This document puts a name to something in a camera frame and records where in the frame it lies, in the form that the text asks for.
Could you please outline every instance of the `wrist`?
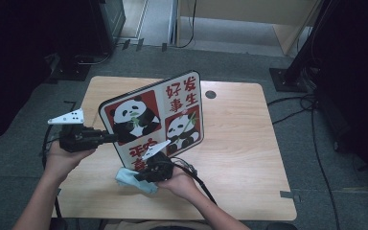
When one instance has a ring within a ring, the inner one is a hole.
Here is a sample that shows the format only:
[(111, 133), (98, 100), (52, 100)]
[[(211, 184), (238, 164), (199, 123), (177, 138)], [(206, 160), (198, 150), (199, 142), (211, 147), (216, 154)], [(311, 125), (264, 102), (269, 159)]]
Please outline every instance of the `wrist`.
[(43, 175), (40, 178), (40, 181), (44, 183), (46, 186), (49, 187), (56, 187), (58, 188), (61, 184), (61, 180), (56, 178), (55, 176), (52, 176), (51, 174), (44, 172)]

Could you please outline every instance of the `forearm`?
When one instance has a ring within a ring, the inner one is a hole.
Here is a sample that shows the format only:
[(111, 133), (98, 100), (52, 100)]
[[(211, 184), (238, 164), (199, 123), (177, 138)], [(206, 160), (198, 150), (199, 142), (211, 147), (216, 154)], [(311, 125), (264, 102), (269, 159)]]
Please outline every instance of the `forearm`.
[(188, 201), (197, 208), (199, 213), (205, 217), (213, 229), (249, 229), (240, 221), (220, 209), (201, 192), (188, 197)]
[(49, 229), (58, 183), (43, 175), (13, 229)]

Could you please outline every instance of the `hand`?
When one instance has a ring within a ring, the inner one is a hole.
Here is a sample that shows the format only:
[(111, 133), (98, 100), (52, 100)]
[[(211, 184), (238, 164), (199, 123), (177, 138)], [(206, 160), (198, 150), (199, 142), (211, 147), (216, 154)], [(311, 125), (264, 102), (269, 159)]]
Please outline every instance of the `hand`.
[(178, 167), (174, 167), (172, 178), (156, 183), (158, 187), (172, 191), (176, 196), (189, 199), (201, 191), (196, 186), (193, 178)]
[(52, 143), (47, 155), (46, 169), (43, 176), (48, 177), (59, 185), (83, 158), (89, 156), (94, 151), (95, 149), (91, 149), (71, 153), (62, 149), (59, 146), (59, 142), (55, 141)]

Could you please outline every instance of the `wooden table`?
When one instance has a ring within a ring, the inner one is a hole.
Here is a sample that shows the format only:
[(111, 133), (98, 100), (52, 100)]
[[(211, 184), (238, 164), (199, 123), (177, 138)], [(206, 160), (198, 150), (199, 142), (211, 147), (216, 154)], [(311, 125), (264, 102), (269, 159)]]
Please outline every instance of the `wooden table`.
[[(160, 81), (95, 77), (84, 97), (85, 125), (104, 129), (101, 102)], [(268, 114), (263, 89), (256, 83), (202, 81), (204, 140), (181, 153), (192, 163), (218, 206), (240, 220), (293, 220), (296, 211)], [(214, 99), (205, 92), (217, 93)], [(84, 159), (61, 184), (64, 218), (203, 219), (197, 209), (170, 191), (155, 195), (122, 187), (114, 177), (122, 167), (112, 144)]]

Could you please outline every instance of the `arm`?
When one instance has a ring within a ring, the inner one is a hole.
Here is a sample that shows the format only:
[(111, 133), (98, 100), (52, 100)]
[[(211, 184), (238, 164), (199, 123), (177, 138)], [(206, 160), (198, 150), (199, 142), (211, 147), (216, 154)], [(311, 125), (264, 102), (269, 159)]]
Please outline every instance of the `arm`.
[(94, 151), (70, 153), (61, 149), (58, 142), (54, 142), (48, 154), (46, 170), (13, 229), (49, 229), (58, 186), (83, 158)]
[(177, 167), (174, 167), (171, 179), (157, 185), (192, 203), (214, 229), (249, 229), (213, 203), (198, 189), (194, 180)]

